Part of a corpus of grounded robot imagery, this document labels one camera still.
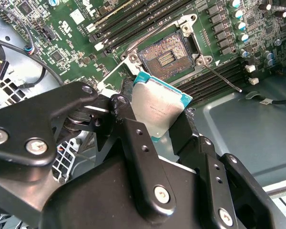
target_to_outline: black dimm slot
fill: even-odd
[[[179,4],[175,5],[174,7],[171,8],[171,10],[169,10],[167,13],[165,13],[164,15],[159,15],[159,16],[162,16],[160,19],[158,19],[158,21],[161,21],[163,18],[165,18],[166,16],[169,16],[170,14],[173,14],[174,11],[178,8],[181,8],[183,6],[186,6],[189,2],[191,2],[193,0],[186,0],[185,3],[184,0],[182,2],[180,2]],[[146,29],[147,27],[149,27],[151,24],[154,24],[156,23],[155,20],[151,20],[149,23],[147,23],[146,25],[142,26],[142,27],[139,27],[137,29],[135,29],[134,31],[128,33],[127,35],[121,37],[121,38],[118,38],[118,40],[116,40],[115,42],[113,42],[112,44],[106,46],[106,51],[108,53],[111,53],[112,49],[116,48],[117,46],[119,46],[120,44],[124,43],[126,40],[128,40],[129,38],[133,37],[133,35],[143,31],[144,29]]]
[[[165,7],[167,7],[167,5],[171,4],[171,1],[172,0],[163,0],[163,2],[156,5],[155,8],[149,9],[148,11],[144,12],[140,16],[136,17],[134,20],[131,20],[130,23],[126,23],[122,27],[118,28],[118,30],[116,30],[116,31],[112,32],[111,34],[109,34],[108,36],[104,37],[104,39],[102,39],[102,42],[105,40],[109,40],[109,39],[114,40],[116,37],[119,36],[121,31],[132,27],[133,25],[135,25],[138,22],[142,22],[142,21],[146,20],[148,17],[151,16],[151,14],[155,14],[157,12],[157,10],[159,10],[160,8],[165,8]]]
[[[232,69],[231,72],[229,72],[229,75],[237,74],[240,72],[241,72],[241,69]],[[203,85],[208,85],[209,83],[212,83],[213,81],[220,80],[218,78],[218,76],[216,76],[216,75],[212,75],[208,78],[204,78],[203,80],[200,80],[200,77],[198,79],[199,80],[193,82],[192,84],[187,85],[186,87],[183,87],[182,90],[187,91],[187,90],[191,89],[192,87],[201,87]]]
[[[240,67],[240,59],[235,59],[231,62],[226,63],[223,66],[215,68],[214,70],[216,72],[218,72],[219,74],[223,74],[224,72],[228,71],[230,68],[238,67],[238,66],[235,66],[236,64]],[[211,75],[214,75],[214,74],[212,72],[207,72],[207,73],[199,76],[196,79],[192,79],[192,80],[190,80],[190,81],[188,81],[182,85],[177,86],[177,88],[182,91],[187,85],[191,85],[193,82],[199,82],[199,81],[202,81],[204,79],[207,79]]]
[[[226,79],[230,79],[232,76],[241,73],[240,71],[236,71],[235,73],[231,73],[229,76],[225,76]],[[200,83],[200,84],[196,84],[195,86],[193,85],[193,87],[188,88],[186,90],[184,90],[185,93],[187,94],[191,94],[191,93],[197,93],[199,91],[202,91],[212,85],[217,85],[218,83],[225,83],[222,79],[218,78],[218,76],[214,76],[214,78]]]
[[[228,78],[228,80],[229,80],[231,83],[234,83],[234,82],[236,82],[236,81],[238,81],[238,80],[241,80],[241,79],[242,79],[242,77],[239,76],[239,75],[236,75],[236,76],[234,76],[234,77],[229,77],[229,78]],[[216,84],[212,84],[212,85],[206,87],[206,88],[205,88],[203,91],[201,91],[201,92],[193,92],[193,93],[191,93],[191,92],[185,91],[185,93],[187,93],[187,94],[189,94],[190,96],[192,96],[192,97],[193,97],[193,100],[194,100],[195,98],[197,98],[197,97],[199,97],[199,96],[205,96],[205,95],[207,95],[207,94],[209,94],[209,93],[211,93],[211,92],[213,92],[213,91],[216,91],[216,90],[218,90],[219,88],[222,88],[222,87],[224,87],[224,86],[226,86],[226,85],[227,85],[227,84],[226,84],[224,81],[219,81],[219,82],[217,82]]]
[[[105,26],[102,27],[102,25],[100,25],[100,30],[96,33],[96,36],[98,38],[100,38],[103,34],[105,34],[107,31],[109,31],[110,29],[112,29],[114,26],[116,26],[117,24],[119,24],[120,22],[122,22],[124,19],[128,18],[129,16],[133,15],[133,13],[136,13],[136,11],[138,11],[138,8],[143,7],[144,5],[149,4],[150,2],[156,2],[158,0],[148,0],[148,1],[142,1],[141,4],[138,4],[137,6],[133,7],[132,9],[130,9],[128,12],[126,12],[125,14],[121,15],[119,18],[115,19],[113,22],[104,22],[104,24],[106,23]]]

